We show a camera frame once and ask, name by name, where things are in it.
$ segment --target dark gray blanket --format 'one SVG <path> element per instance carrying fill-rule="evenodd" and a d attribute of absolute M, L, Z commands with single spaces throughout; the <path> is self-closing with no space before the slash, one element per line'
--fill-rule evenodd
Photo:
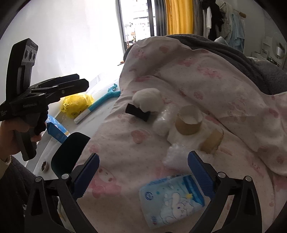
<path fill-rule="evenodd" d="M 263 93 L 267 95 L 274 95 L 287 91 L 287 74 L 270 62 L 255 62 L 234 48 L 198 35 L 177 34 L 168 35 L 167 37 L 178 39 L 182 44 L 189 46 L 191 49 L 204 48 L 223 57 L 245 74 Z M 124 60 L 126 59 L 130 48 L 127 49 L 124 55 Z"/>
<path fill-rule="evenodd" d="M 11 156 L 11 164 L 0 179 L 0 232 L 24 233 L 24 207 L 35 175 Z"/>

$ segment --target white wall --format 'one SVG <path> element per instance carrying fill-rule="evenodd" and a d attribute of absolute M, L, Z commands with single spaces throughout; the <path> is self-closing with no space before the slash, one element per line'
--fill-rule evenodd
<path fill-rule="evenodd" d="M 284 37 L 273 19 L 270 17 L 270 15 L 266 11 L 263 12 L 265 22 L 265 36 L 273 37 L 275 33 L 278 33 L 279 35 Z"/>
<path fill-rule="evenodd" d="M 38 46 L 31 84 L 77 73 L 92 80 L 122 60 L 116 0 L 31 0 L 0 40 L 0 102 L 5 100 L 13 44 L 31 38 Z M 56 115 L 59 103 L 49 106 Z"/>
<path fill-rule="evenodd" d="M 265 37 L 263 9 L 254 0 L 225 0 L 235 10 L 247 15 L 245 19 L 244 55 L 251 56 L 252 51 L 261 52 L 262 39 Z"/>

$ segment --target cardboard tube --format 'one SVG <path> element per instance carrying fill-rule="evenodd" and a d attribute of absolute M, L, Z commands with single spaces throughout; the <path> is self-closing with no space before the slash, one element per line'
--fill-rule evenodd
<path fill-rule="evenodd" d="M 208 138 L 201 145 L 200 150 L 210 154 L 215 147 L 218 147 L 224 136 L 223 130 L 222 133 L 217 129 L 213 130 Z"/>
<path fill-rule="evenodd" d="M 202 112 L 197 107 L 188 105 L 179 110 L 175 127 L 183 135 L 192 135 L 199 131 L 202 120 Z"/>

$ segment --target person's arm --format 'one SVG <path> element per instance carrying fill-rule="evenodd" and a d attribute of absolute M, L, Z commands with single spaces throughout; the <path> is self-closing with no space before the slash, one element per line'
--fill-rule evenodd
<path fill-rule="evenodd" d="M 6 120 L 0 126 L 0 179 L 3 177 L 7 167 L 11 162 L 11 155 L 20 152 L 14 130 L 27 132 L 29 125 L 21 118 Z M 31 141 L 40 141 L 41 134 L 31 138 Z"/>

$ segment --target gray curtain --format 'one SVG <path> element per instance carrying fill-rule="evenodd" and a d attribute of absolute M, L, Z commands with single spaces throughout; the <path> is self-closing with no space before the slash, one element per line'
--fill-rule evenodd
<path fill-rule="evenodd" d="M 154 0 L 156 13 L 156 35 L 167 35 L 165 0 Z"/>

